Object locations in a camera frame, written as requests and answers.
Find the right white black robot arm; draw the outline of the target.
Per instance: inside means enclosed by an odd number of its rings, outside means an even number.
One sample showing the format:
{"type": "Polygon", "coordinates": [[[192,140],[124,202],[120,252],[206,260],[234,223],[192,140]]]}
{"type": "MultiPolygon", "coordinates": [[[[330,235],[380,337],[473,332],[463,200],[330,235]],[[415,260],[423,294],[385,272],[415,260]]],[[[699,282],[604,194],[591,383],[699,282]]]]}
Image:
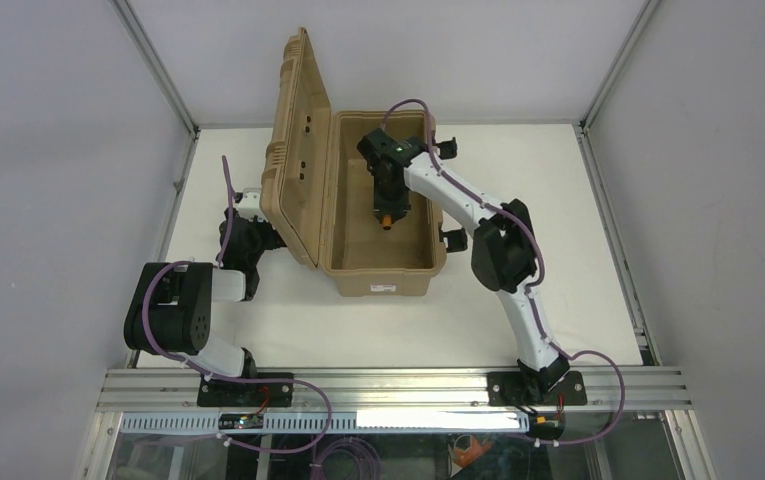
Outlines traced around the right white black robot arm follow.
{"type": "Polygon", "coordinates": [[[471,270],[497,295],[515,336],[522,395],[530,402],[542,400],[570,366],[554,344],[538,297],[543,256],[528,207],[518,199],[502,203],[447,168],[446,161],[458,153],[455,139],[398,140],[377,128],[360,139],[357,150],[373,178],[374,215],[384,229],[406,216],[409,196],[416,193],[471,238],[471,270]]]}

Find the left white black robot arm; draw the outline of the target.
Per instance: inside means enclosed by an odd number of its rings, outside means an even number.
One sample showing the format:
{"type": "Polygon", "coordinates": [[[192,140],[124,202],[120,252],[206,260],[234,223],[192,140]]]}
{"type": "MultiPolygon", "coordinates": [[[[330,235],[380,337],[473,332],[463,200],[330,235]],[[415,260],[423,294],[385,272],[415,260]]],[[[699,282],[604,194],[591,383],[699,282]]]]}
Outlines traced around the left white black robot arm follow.
{"type": "Polygon", "coordinates": [[[207,379],[258,377],[251,352],[212,332],[212,306],[254,298],[258,263],[285,246],[258,210],[229,208],[219,226],[214,262],[193,260],[144,265],[124,320],[127,347],[178,361],[207,379]]]}

